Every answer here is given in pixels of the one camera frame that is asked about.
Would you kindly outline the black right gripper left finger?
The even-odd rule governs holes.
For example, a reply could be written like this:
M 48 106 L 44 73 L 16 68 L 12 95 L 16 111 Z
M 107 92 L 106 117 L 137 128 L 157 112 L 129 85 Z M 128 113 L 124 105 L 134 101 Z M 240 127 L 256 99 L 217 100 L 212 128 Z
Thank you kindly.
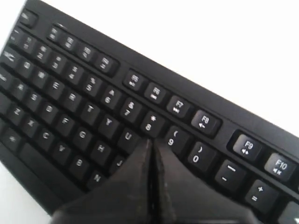
M 54 224 L 149 224 L 153 142 L 138 141 L 129 159 L 102 185 L 59 207 Z

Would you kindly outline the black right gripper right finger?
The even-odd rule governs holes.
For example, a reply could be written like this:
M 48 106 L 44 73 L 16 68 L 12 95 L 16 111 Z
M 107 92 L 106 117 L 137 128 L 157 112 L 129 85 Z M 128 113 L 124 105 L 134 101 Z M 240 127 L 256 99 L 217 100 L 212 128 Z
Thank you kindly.
M 163 140 L 153 142 L 158 220 L 162 224 L 255 224 L 253 211 L 196 177 Z

